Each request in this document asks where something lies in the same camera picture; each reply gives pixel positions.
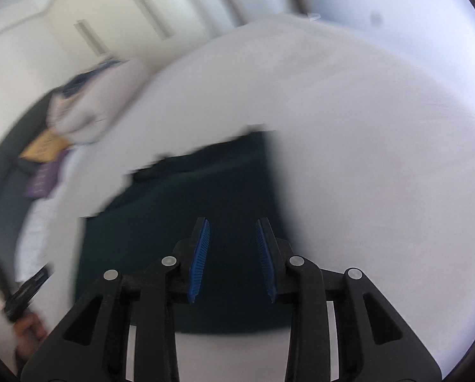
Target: white bed sheet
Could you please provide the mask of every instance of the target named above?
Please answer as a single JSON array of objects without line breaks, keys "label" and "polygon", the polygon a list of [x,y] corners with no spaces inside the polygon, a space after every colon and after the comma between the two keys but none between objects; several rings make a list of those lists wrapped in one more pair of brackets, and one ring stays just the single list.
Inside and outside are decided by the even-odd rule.
[{"label": "white bed sheet", "polygon": [[21,283],[30,279],[46,263],[46,246],[50,223],[69,190],[68,181],[90,145],[75,145],[61,164],[58,183],[48,198],[35,200],[23,222],[15,251],[15,277]]},{"label": "white bed sheet", "polygon": [[[239,28],[158,75],[87,151],[52,220],[55,274],[35,307],[50,326],[71,307],[79,217],[100,211],[126,174],[265,124],[276,130],[280,201],[302,254],[337,272],[361,268],[446,375],[475,339],[470,110],[424,71],[339,27],[279,15]],[[235,355],[235,338],[182,335],[181,376],[279,382],[282,335],[283,344],[277,334],[243,336]],[[261,355],[266,346],[271,355]]]}]

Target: purple fabric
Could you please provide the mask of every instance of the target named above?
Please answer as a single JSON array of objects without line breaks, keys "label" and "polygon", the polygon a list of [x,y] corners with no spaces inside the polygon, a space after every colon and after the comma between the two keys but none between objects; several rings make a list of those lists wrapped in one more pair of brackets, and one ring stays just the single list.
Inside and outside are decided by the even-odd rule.
[{"label": "purple fabric", "polygon": [[64,149],[58,154],[55,161],[42,164],[35,175],[30,179],[25,190],[25,196],[28,198],[48,198],[51,191],[58,182],[58,172],[61,169],[62,162],[70,152],[70,149]]}]

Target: white cabinet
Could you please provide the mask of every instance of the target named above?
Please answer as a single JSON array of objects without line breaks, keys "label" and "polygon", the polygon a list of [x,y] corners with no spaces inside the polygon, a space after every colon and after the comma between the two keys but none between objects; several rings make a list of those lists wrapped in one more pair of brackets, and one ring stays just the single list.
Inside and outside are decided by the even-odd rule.
[{"label": "white cabinet", "polygon": [[190,0],[54,0],[45,19],[84,67],[113,53],[155,72],[210,39]]}]

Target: folded dark towel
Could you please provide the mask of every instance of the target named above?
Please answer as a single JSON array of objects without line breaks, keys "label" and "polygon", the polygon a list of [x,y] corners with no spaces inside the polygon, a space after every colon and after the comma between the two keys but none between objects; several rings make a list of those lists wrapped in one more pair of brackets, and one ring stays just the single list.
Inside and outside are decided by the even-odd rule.
[{"label": "folded dark towel", "polygon": [[133,174],[133,184],[86,220],[76,296],[108,269],[122,273],[168,256],[191,235],[197,217],[211,225],[202,289],[192,306],[176,305],[179,331],[235,333],[290,325],[290,307],[267,296],[255,222],[268,217],[287,238],[266,159],[263,132],[165,158]]}]

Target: person's hand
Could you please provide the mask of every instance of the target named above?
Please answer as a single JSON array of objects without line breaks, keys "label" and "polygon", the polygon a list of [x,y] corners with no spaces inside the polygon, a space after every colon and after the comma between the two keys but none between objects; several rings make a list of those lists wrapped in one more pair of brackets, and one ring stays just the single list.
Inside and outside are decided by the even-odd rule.
[{"label": "person's hand", "polygon": [[14,331],[18,340],[16,354],[27,361],[38,350],[48,333],[42,321],[35,313],[28,313],[14,323]]}]

